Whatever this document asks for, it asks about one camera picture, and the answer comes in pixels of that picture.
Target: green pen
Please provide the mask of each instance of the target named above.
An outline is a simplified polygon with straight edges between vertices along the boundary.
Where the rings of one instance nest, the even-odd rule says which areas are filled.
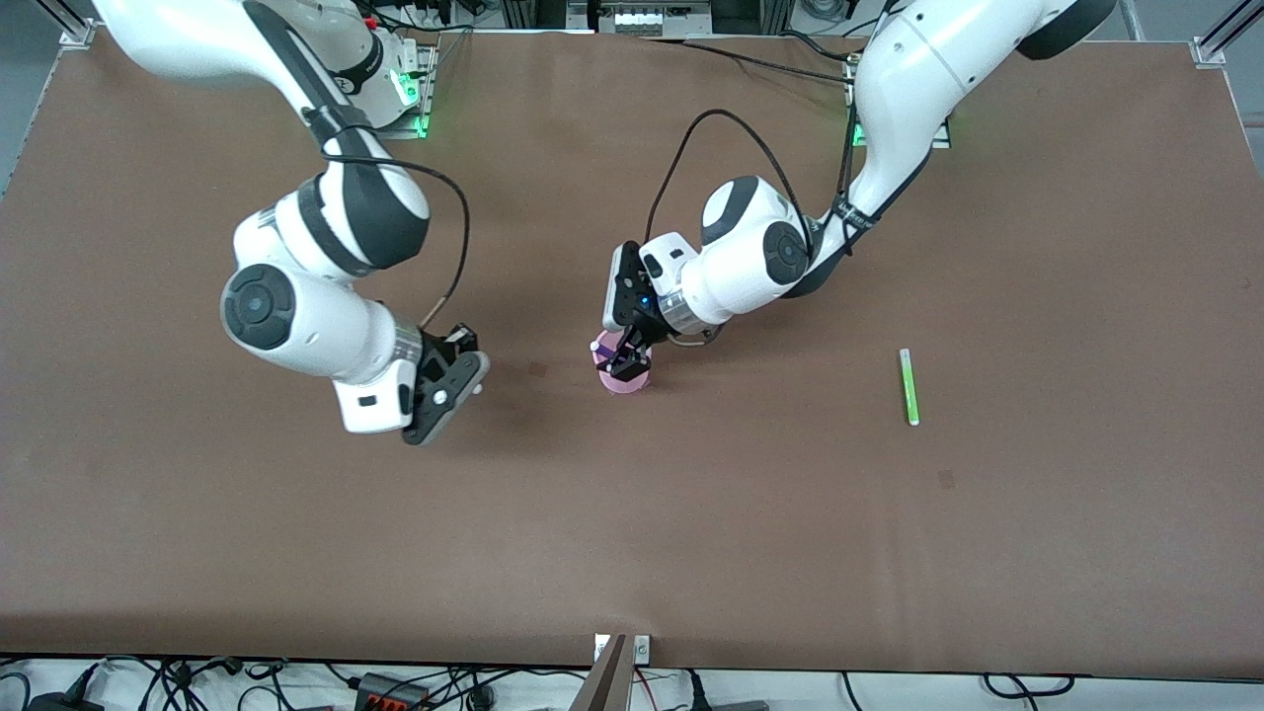
[[[904,376],[904,407],[909,412],[909,424],[918,426],[918,390],[913,386],[913,357],[908,348],[900,349],[900,373]]]

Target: white robotic arm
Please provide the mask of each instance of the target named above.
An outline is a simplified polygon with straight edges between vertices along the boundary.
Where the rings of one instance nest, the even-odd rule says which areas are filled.
[[[341,81],[270,5],[99,0],[97,9],[124,52],[147,70],[212,85],[262,78],[282,92],[325,154],[389,159]],[[344,32],[356,48],[341,54],[345,63],[373,43],[358,18],[329,18],[316,34]],[[324,44],[340,51],[330,38]],[[410,444],[430,443],[480,387],[487,356],[464,325],[432,337],[351,288],[416,256],[428,220],[425,196],[402,168],[332,158],[324,173],[238,226],[238,271],[221,302],[225,330],[264,361],[331,378],[349,431],[402,429]]]
[[[707,200],[700,250],[679,233],[621,245],[603,324],[623,329],[624,338],[599,367],[632,380],[648,369],[646,348],[656,342],[714,331],[737,314],[819,288],[916,177],[953,108],[1010,52],[1055,56],[1114,6],[1115,0],[916,0],[890,15],[866,46],[854,80],[865,166],[830,214],[800,220],[775,187],[744,176]]]

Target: brown tabletop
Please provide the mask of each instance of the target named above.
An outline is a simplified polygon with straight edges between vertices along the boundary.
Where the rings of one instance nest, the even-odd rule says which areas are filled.
[[[234,226],[321,167],[279,95],[67,53],[0,204],[0,648],[578,664],[626,630],[659,665],[1264,676],[1264,186],[1224,76],[1179,44],[1012,58],[820,292],[611,396],[611,249],[713,106],[824,210],[837,85],[466,38],[391,149],[469,194],[439,323],[494,364],[412,449],[220,325]],[[704,124],[657,230],[696,239],[751,172]],[[412,318],[460,234],[421,180],[422,257],[362,288]]]

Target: white floor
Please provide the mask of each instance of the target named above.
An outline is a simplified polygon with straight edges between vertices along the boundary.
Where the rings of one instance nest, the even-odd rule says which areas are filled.
[[[64,692],[90,665],[91,659],[40,659],[0,667],[0,672],[20,672],[30,678],[34,695]],[[337,664],[344,676],[367,672],[406,679],[439,667],[358,667]],[[647,677],[666,678],[650,682],[659,711],[667,711],[693,701],[688,676],[680,671],[646,671]],[[852,711],[843,693],[842,678],[825,672],[699,672],[712,706],[741,701],[765,701],[772,711]],[[849,674],[863,711],[1021,711],[1021,701],[997,698],[987,692],[980,677],[949,674]],[[105,706],[106,711],[138,708],[153,673],[133,662],[110,662],[94,674],[87,700]],[[355,692],[336,679],[320,664],[291,664],[279,681],[287,700],[298,710],[331,707],[337,711],[354,708]],[[1063,682],[1024,677],[1031,691],[1054,688]],[[260,683],[245,674],[229,677],[211,672],[193,684],[210,711],[238,708],[241,693]],[[501,711],[535,711],[569,708],[579,689],[580,679],[569,676],[536,677],[513,674],[495,682],[495,706]],[[1006,691],[1005,679],[994,682]],[[166,697],[154,693],[150,707],[161,710]],[[648,697],[640,687],[632,689],[631,711],[652,711]],[[1077,679],[1068,693],[1039,700],[1040,711],[1129,711],[1129,710],[1261,710],[1264,684],[1231,682],[1162,682],[1131,679]],[[241,706],[246,711],[276,711],[277,700],[268,692],[252,692]],[[444,706],[460,711],[458,702]],[[21,684],[15,679],[0,682],[0,711],[21,711]],[[183,705],[177,711],[183,711]]]

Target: gray floor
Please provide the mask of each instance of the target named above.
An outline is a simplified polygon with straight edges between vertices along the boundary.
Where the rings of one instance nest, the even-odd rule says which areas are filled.
[[[1187,40],[1220,18],[1237,0],[1135,0],[1146,39]],[[86,0],[72,6],[86,8]],[[857,18],[876,13],[881,0],[862,0]],[[794,27],[815,32],[828,27],[796,11]],[[849,27],[842,23],[834,32]],[[48,72],[57,57],[59,29],[32,0],[0,0],[0,196],[18,163],[27,129]],[[1093,35],[1127,39],[1119,11]],[[1264,24],[1253,28],[1227,54],[1229,80],[1243,114],[1255,163],[1264,176]]]

